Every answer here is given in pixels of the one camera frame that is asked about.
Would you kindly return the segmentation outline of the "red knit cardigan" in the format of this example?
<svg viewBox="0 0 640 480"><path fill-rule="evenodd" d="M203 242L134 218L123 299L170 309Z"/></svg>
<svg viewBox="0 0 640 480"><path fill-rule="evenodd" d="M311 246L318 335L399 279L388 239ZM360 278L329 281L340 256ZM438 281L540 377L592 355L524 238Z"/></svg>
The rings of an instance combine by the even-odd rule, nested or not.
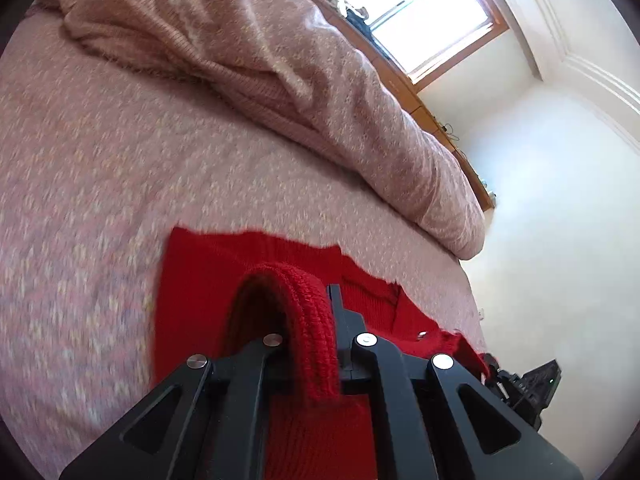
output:
<svg viewBox="0 0 640 480"><path fill-rule="evenodd" d="M453 356L474 376L488 369L462 335L423 314L397 284L367 274L336 246L312 247L261 232L168 237L158 285L153 344L156 379L188 356L221 359L268 334L291 348L295 386L270 404L268 479L372 479L370 404L338 384L335 322L326 289L371 333L405 353Z"/></svg>

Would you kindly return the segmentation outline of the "wooden bed side board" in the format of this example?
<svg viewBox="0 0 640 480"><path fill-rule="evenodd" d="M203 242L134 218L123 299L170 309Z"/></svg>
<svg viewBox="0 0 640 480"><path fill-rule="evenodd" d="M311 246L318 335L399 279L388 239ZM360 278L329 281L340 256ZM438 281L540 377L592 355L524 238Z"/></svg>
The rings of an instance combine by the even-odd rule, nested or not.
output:
<svg viewBox="0 0 640 480"><path fill-rule="evenodd" d="M402 109L407 112L422 130L431 133L457 159L464 174L468 178L472 190L484 211L495 208L495 201L488 189L480 180L474 168L446 133L444 127L436 120L418 94L411 88L408 78L382 53L370 43L363 34L352 26L346 18L332 9L323 0L312 0L320 9L324 18L358 49L375 67L382 84L395 97Z"/></svg>

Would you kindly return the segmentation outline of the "pink floral bed sheet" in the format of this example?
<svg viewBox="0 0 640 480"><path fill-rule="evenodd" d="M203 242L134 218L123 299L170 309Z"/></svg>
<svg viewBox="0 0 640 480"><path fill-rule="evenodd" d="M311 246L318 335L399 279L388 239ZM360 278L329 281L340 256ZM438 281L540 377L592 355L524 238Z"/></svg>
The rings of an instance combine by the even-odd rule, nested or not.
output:
<svg viewBox="0 0 640 480"><path fill-rule="evenodd" d="M460 264L359 176L201 84L87 53L35 10L1 58L1 415L44 478L149 390L175 226L338 245L486 347Z"/></svg>

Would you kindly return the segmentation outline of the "pink floral duvet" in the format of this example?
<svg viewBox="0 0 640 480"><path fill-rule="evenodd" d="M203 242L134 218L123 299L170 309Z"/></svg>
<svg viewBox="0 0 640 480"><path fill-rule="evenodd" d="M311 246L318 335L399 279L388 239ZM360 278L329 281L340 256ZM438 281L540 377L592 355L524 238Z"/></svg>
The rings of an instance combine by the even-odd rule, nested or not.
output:
<svg viewBox="0 0 640 480"><path fill-rule="evenodd" d="M87 50L207 81L258 124L355 171L468 260L484 214L457 159L383 86L311 0L41 0Z"/></svg>

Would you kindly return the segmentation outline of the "wooden framed window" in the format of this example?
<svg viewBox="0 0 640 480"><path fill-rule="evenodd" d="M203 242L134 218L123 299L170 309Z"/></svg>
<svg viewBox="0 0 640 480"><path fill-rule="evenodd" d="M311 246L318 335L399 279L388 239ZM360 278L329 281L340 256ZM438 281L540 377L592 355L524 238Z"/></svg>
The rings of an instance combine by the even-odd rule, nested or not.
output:
<svg viewBox="0 0 640 480"><path fill-rule="evenodd" d="M509 29L497 0L343 0L420 91Z"/></svg>

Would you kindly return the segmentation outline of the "clutter on window sill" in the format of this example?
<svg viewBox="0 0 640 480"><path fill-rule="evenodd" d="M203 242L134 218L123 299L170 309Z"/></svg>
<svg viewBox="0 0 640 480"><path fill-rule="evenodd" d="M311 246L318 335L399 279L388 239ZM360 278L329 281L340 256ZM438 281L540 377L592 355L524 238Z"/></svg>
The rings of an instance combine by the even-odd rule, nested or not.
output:
<svg viewBox="0 0 640 480"><path fill-rule="evenodd" d="M324 18L337 28L348 40L357 38L373 44L370 32L360 23L361 15L349 3L343 0L312 0L320 9Z"/></svg>

